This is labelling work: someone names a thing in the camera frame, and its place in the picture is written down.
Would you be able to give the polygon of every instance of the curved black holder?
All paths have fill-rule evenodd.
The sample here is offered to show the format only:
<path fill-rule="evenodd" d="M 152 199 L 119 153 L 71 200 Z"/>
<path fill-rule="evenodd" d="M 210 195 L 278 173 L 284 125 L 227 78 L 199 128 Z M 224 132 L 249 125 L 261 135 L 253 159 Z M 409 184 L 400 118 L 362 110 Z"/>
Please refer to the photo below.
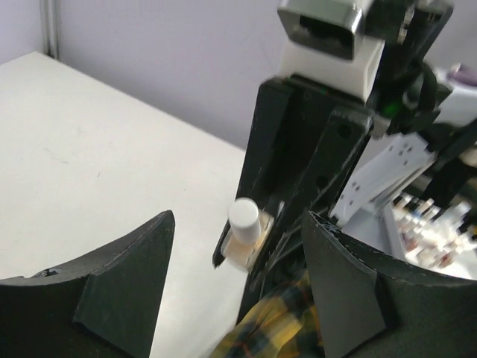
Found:
<path fill-rule="evenodd" d="M 477 283 L 394 259 L 303 216 L 326 358 L 477 357 Z"/>
<path fill-rule="evenodd" d="M 73 261 L 0 280 L 0 357 L 149 357 L 174 226 L 167 211 Z"/>

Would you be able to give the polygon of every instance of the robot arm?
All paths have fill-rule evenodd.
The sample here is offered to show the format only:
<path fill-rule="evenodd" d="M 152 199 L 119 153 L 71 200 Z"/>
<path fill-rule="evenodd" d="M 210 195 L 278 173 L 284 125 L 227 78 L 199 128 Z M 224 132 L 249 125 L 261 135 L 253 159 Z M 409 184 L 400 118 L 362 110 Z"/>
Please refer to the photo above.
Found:
<path fill-rule="evenodd" d="M 279 8 L 288 42 L 279 75 L 259 88 L 237 191 L 274 217 L 250 283 L 273 266 L 303 211 L 345 224 L 476 142 L 477 111 L 457 120 L 450 103 L 458 86 L 423 62 L 451 14 L 439 0 L 288 0 Z M 384 135 L 396 136 L 387 151 L 353 173 L 370 139 Z M 227 223 L 214 266 L 229 231 Z"/>

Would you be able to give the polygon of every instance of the small vial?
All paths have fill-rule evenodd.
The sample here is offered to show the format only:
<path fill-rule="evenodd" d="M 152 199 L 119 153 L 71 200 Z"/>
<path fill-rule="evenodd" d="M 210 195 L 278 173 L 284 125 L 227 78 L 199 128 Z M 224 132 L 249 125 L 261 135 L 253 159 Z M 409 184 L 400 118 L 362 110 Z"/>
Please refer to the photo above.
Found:
<path fill-rule="evenodd" d="M 412 228 L 411 235 L 413 238 L 417 237 L 423 231 L 422 226 L 415 226 Z"/>
<path fill-rule="evenodd" d="M 228 212 L 230 230 L 221 253 L 242 271 L 250 272 L 268 238 L 274 217 L 249 198 L 237 199 Z"/>
<path fill-rule="evenodd" d="M 457 224 L 469 211 L 472 209 L 470 204 L 462 201 L 455 207 L 450 207 L 446 212 L 438 219 L 439 222 L 450 222 L 451 224 Z"/>
<path fill-rule="evenodd" d="M 422 203 L 417 209 L 414 211 L 418 216 L 424 214 L 424 212 L 429 209 L 434 204 L 434 200 L 429 199 L 428 201 Z"/>
<path fill-rule="evenodd" d="M 402 232 L 406 232 L 412 228 L 412 215 L 406 214 L 401 220 L 399 220 L 399 229 Z"/>
<path fill-rule="evenodd" d="M 406 204 L 405 209 L 410 213 L 414 212 L 419 205 L 422 203 L 422 200 L 418 198 L 412 198 L 409 203 Z"/>
<path fill-rule="evenodd" d="M 440 209 L 438 207 L 431 207 L 427 213 L 424 214 L 424 220 L 432 220 L 438 213 Z"/>
<path fill-rule="evenodd" d="M 411 222 L 412 222 L 412 227 L 419 228 L 421 230 L 423 229 L 424 224 L 426 223 L 425 221 L 415 216 L 412 218 Z"/>
<path fill-rule="evenodd" d="M 400 200 L 396 203 L 394 207 L 396 207 L 397 209 L 403 209 L 409 203 L 409 201 L 411 201 L 412 196 L 408 194 L 401 194 L 399 199 Z"/>
<path fill-rule="evenodd" d="M 417 254 L 417 259 L 421 267 L 431 269 L 439 263 L 439 251 L 434 248 L 425 248 Z"/>
<path fill-rule="evenodd" d="M 412 252 L 419 247 L 419 243 L 416 239 L 408 239 L 405 241 L 405 250 L 406 252 Z"/>
<path fill-rule="evenodd" d="M 426 248 L 436 248 L 439 246 L 439 235 L 431 230 L 423 230 L 416 236 L 416 240 Z"/>

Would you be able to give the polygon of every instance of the small bottle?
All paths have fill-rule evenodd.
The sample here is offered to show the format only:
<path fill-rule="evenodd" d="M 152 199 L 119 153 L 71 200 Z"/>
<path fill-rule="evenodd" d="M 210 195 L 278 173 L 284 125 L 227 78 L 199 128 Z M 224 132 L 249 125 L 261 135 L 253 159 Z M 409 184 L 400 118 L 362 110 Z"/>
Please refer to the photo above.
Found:
<path fill-rule="evenodd" d="M 439 251 L 435 248 L 425 248 L 419 254 L 417 259 L 421 267 L 431 269 L 435 267 L 440 261 Z"/>
<path fill-rule="evenodd" d="M 394 205 L 394 207 L 396 209 L 404 209 L 404 207 L 409 203 L 409 201 L 411 201 L 412 199 L 412 196 L 408 195 L 408 194 L 401 194 L 399 196 L 399 200 L 398 202 L 396 203 L 396 205 Z"/>
<path fill-rule="evenodd" d="M 434 204 L 434 200 L 429 199 L 428 201 L 423 202 L 417 209 L 414 211 L 414 214 L 417 216 L 422 216 L 427 209 L 429 209 Z"/>
<path fill-rule="evenodd" d="M 418 227 L 413 227 L 410 231 L 408 231 L 405 235 L 406 240 L 404 241 L 405 250 L 406 252 L 411 252 L 419 247 L 419 242 L 417 241 L 417 237 L 422 229 Z"/>
<path fill-rule="evenodd" d="M 432 220 L 438 213 L 440 209 L 438 207 L 431 207 L 427 212 L 424 214 L 423 219 L 426 221 Z"/>
<path fill-rule="evenodd" d="M 412 229 L 413 224 L 412 224 L 412 215 L 411 214 L 406 214 L 401 220 L 399 220 L 399 231 L 402 233 L 405 233 Z"/>
<path fill-rule="evenodd" d="M 440 269 L 444 269 L 447 266 L 452 265 L 454 263 L 455 256 L 456 256 L 455 251 L 450 251 L 448 253 L 445 253 L 444 255 L 439 257 L 439 259 L 437 261 L 438 267 Z"/>
<path fill-rule="evenodd" d="M 433 230 L 423 230 L 417 235 L 417 241 L 426 248 L 437 248 L 440 244 L 440 235 Z"/>
<path fill-rule="evenodd" d="M 458 237 L 458 241 L 461 244 L 462 251 L 472 251 L 475 248 L 475 243 L 472 242 L 472 235 L 469 231 L 466 233 L 461 233 L 461 235 Z"/>
<path fill-rule="evenodd" d="M 450 224 L 453 227 L 462 222 L 462 218 L 472 209 L 469 203 L 462 201 L 455 207 L 450 207 L 446 212 L 437 220 L 440 223 Z"/>
<path fill-rule="evenodd" d="M 423 232 L 423 228 L 424 226 L 422 226 L 421 224 L 419 224 L 418 226 L 414 226 L 412 228 L 412 236 L 413 237 L 416 237 L 417 235 L 419 235 L 420 233 Z"/>
<path fill-rule="evenodd" d="M 274 223 L 273 216 L 261 211 L 249 198 L 237 199 L 229 209 L 230 230 L 221 252 L 234 266 L 250 271 Z"/>
<path fill-rule="evenodd" d="M 421 220 L 419 217 L 414 216 L 411 220 L 411 224 L 413 229 L 422 231 L 426 222 Z"/>
<path fill-rule="evenodd" d="M 418 207 L 419 205 L 422 204 L 422 200 L 420 200 L 419 198 L 412 198 L 411 201 L 409 201 L 405 206 L 404 208 L 409 211 L 410 213 L 413 213 Z"/>

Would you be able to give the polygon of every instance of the white bottle cap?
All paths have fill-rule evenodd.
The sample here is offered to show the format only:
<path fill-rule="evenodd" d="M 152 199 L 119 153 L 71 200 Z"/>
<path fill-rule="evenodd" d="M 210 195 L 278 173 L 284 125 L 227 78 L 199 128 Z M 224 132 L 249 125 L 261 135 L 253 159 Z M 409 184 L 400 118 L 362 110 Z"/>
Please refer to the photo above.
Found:
<path fill-rule="evenodd" d="M 411 220 L 412 220 L 412 215 L 411 214 L 406 214 L 399 220 L 399 223 L 402 224 L 402 225 L 406 225 Z"/>
<path fill-rule="evenodd" d="M 422 215 L 427 209 L 429 209 L 434 204 L 434 200 L 429 199 L 428 201 L 422 203 L 417 209 L 416 212 L 419 215 Z"/>
<path fill-rule="evenodd" d="M 470 206 L 469 203 L 467 203 L 466 201 L 462 201 L 457 207 L 455 207 L 454 213 L 455 213 L 455 216 L 457 216 L 458 218 L 462 218 L 471 209 L 472 209 L 472 207 Z"/>
<path fill-rule="evenodd" d="M 421 220 L 419 218 L 412 218 L 412 226 L 413 227 L 422 227 L 424 226 L 422 223 L 421 223 Z"/>
<path fill-rule="evenodd" d="M 408 194 L 401 194 L 401 200 L 399 200 L 399 202 L 396 204 L 396 208 L 402 209 L 409 203 L 409 201 L 411 201 L 411 199 L 412 196 Z"/>
<path fill-rule="evenodd" d="M 262 228 L 259 214 L 259 207 L 249 198 L 239 198 L 230 207 L 230 228 L 234 237 L 242 244 L 252 245 L 260 237 Z"/>
<path fill-rule="evenodd" d="M 424 219 L 430 220 L 434 218 L 439 212 L 440 209 L 438 207 L 432 207 L 426 214 L 424 214 Z"/>
<path fill-rule="evenodd" d="M 415 237 L 416 235 L 420 234 L 423 229 L 421 227 L 413 227 L 412 229 L 412 237 Z"/>

